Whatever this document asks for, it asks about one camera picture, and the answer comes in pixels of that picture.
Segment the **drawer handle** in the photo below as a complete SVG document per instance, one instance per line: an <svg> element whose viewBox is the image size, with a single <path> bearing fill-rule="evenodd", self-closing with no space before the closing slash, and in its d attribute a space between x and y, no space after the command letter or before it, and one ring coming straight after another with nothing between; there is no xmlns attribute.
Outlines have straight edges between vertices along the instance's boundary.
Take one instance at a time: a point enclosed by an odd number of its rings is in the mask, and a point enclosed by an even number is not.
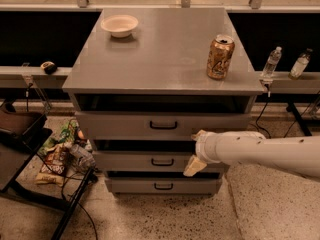
<svg viewBox="0 0 320 240"><path fill-rule="evenodd" d="M165 162L156 161L152 158L151 164L154 166L172 166L174 164L174 159L171 159L171 161L169 163L165 163Z"/></svg>
<svg viewBox="0 0 320 240"><path fill-rule="evenodd" d="M177 129L178 122L174 122L173 126L155 126L152 121L150 121L150 128L154 130L174 130Z"/></svg>
<svg viewBox="0 0 320 240"><path fill-rule="evenodd" d="M171 189L173 189L173 183L171 183L171 184L159 184L159 185L157 183L154 183L153 186L154 186L154 188L156 190L171 190Z"/></svg>

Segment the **gray drawer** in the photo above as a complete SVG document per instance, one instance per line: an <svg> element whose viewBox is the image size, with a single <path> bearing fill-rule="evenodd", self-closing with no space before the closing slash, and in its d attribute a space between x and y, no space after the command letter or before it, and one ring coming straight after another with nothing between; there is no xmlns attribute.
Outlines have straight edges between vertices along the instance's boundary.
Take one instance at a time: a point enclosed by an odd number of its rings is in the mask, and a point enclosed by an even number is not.
<svg viewBox="0 0 320 240"><path fill-rule="evenodd" d="M201 129L245 129L250 121L249 114L77 112L76 117L90 140L190 140Z"/></svg>
<svg viewBox="0 0 320 240"><path fill-rule="evenodd" d="M105 183L112 193L147 194L210 194L219 191L220 179L170 179L170 178L106 178Z"/></svg>
<svg viewBox="0 0 320 240"><path fill-rule="evenodd" d="M97 168L102 171L183 172L191 155L188 152L93 152ZM203 172L222 175L226 169L222 163L210 164Z"/></svg>

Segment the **white robotic arm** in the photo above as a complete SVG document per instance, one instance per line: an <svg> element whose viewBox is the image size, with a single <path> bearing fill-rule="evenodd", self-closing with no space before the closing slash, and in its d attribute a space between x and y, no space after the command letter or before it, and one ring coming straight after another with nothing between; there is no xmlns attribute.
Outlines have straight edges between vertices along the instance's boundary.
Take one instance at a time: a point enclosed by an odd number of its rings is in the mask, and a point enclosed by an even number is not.
<svg viewBox="0 0 320 240"><path fill-rule="evenodd" d="M200 131L196 155L185 168L193 176L207 164L259 164L314 180L320 179L320 136L266 139L258 132Z"/></svg>

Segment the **white bowl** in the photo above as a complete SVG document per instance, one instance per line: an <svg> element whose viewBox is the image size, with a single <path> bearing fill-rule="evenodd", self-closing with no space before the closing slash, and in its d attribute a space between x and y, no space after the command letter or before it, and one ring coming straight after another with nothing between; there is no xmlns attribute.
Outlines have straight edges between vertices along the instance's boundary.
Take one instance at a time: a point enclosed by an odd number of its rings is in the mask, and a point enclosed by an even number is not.
<svg viewBox="0 0 320 240"><path fill-rule="evenodd" d="M138 20L130 15L113 15L101 21L101 28L117 38L129 36L137 26Z"/></svg>

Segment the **soda can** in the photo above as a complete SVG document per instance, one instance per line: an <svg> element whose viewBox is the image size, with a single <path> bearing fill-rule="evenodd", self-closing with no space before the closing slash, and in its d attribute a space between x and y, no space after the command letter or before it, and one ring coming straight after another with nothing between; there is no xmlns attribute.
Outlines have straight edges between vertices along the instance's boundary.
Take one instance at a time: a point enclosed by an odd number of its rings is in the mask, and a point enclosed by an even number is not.
<svg viewBox="0 0 320 240"><path fill-rule="evenodd" d="M210 46L207 63L209 77L222 80L227 76L234 47L234 41L230 36L217 35Z"/></svg>

